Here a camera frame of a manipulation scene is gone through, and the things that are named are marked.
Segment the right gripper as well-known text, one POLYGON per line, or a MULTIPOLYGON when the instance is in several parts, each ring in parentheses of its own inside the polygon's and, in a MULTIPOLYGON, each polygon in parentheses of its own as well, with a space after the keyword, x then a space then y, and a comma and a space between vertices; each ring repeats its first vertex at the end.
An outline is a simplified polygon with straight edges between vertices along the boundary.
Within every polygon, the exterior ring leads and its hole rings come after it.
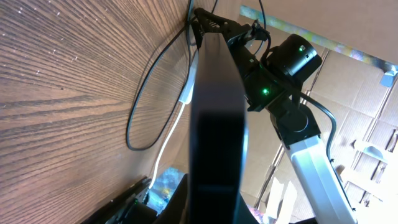
POLYGON ((254 40, 267 41, 267 31, 258 21, 252 25, 241 25, 235 21, 217 16, 203 8, 194 10, 196 19, 191 21, 196 47, 199 50, 205 33, 221 33, 226 36, 229 55, 227 67, 232 71, 253 72, 258 67, 258 60, 252 54, 247 44, 254 40))

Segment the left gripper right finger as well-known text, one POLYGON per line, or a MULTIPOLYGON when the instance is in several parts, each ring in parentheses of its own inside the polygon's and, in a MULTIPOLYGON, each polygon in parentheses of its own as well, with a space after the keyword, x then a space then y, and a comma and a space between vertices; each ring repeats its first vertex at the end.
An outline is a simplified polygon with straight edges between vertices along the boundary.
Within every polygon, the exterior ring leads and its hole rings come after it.
POLYGON ((239 195, 238 224, 259 224, 246 205, 242 195, 239 195))

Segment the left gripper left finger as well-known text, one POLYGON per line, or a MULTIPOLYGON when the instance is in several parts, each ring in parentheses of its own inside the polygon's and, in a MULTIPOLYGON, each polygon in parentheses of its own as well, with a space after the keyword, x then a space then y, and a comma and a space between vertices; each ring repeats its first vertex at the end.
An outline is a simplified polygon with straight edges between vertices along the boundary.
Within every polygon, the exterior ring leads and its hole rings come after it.
POLYGON ((145 192, 124 210, 124 223, 180 223, 187 200, 188 175, 164 172, 145 192))

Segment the Samsung Galaxy smartphone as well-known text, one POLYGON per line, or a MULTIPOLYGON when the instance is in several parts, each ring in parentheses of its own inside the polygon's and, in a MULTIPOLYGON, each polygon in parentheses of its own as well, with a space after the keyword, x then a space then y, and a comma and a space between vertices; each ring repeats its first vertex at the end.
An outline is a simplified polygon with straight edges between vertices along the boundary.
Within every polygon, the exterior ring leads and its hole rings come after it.
POLYGON ((223 36, 207 33, 190 115, 190 223, 235 223, 246 147, 241 76, 223 36))

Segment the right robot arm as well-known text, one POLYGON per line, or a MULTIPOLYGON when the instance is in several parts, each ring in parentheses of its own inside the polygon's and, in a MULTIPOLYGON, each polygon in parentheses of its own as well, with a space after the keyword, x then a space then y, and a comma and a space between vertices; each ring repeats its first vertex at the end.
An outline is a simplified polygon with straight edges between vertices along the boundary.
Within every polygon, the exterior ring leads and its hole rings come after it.
POLYGON ((240 194, 248 144, 246 114, 267 110, 312 206, 315 223, 356 223, 354 210, 331 165, 330 144, 310 110, 317 102, 302 92, 322 59, 292 34, 260 59, 246 48, 271 41, 257 24, 241 25, 202 8, 192 29, 198 65, 190 115, 188 221, 252 223, 240 194))

